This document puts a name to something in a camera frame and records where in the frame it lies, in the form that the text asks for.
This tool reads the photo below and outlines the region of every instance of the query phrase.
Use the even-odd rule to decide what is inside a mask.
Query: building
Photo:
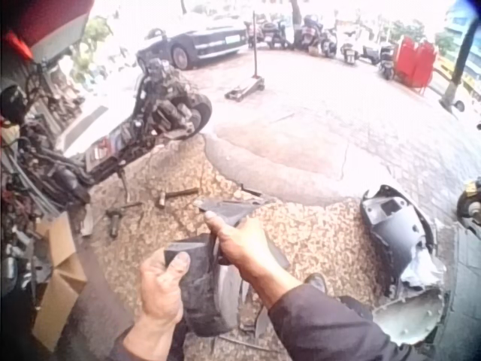
[[[453,37],[455,43],[454,51],[446,54],[444,61],[442,61],[446,68],[452,67],[454,69],[464,35],[475,16],[476,11],[466,0],[456,1],[446,13],[445,29]],[[473,46],[464,68],[463,80],[464,85],[468,89],[470,88],[469,90],[474,89],[476,93],[481,93],[481,29],[478,29],[474,37]]]

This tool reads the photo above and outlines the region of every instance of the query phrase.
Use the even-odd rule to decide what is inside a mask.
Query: kickstand
[[[130,193],[129,193],[129,188],[127,187],[126,171],[124,171],[123,168],[119,168],[119,170],[117,171],[117,175],[122,181],[123,189],[126,192],[126,204],[128,204],[130,203]]]

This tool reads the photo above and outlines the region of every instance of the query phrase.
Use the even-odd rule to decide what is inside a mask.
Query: right hand
[[[244,280],[251,281],[279,267],[259,220],[246,218],[234,228],[212,211],[205,212],[204,218],[210,231],[217,235],[224,256],[239,269]]]

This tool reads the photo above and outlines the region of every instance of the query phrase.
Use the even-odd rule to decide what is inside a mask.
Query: tree trunk
[[[301,9],[299,8],[298,0],[291,0],[292,5],[292,25],[294,29],[302,24]]]
[[[458,85],[461,83],[464,67],[466,66],[466,60],[469,56],[469,52],[471,51],[471,46],[473,45],[474,35],[476,34],[476,30],[478,29],[480,24],[481,22],[479,20],[479,17],[477,17],[469,25],[469,28],[467,29],[466,35],[464,36],[463,42],[459,49],[459,54],[456,60],[456,65],[454,67],[454,72],[452,73],[451,81],[449,82],[449,86],[446,89],[446,92],[439,101],[443,108],[449,112],[451,111],[451,106],[454,102],[454,97],[456,95]]]
[[[180,0],[180,6],[182,7],[182,14],[187,14],[186,5],[184,4],[184,0]]]

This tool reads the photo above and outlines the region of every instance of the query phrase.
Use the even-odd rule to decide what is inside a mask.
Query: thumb
[[[188,272],[190,266],[190,256],[187,252],[177,254],[168,265],[165,273],[168,277],[179,283],[180,279]]]
[[[230,239],[236,230],[234,227],[228,225],[224,219],[212,211],[205,212],[204,220],[210,231],[217,235],[220,241],[226,241],[227,239]]]

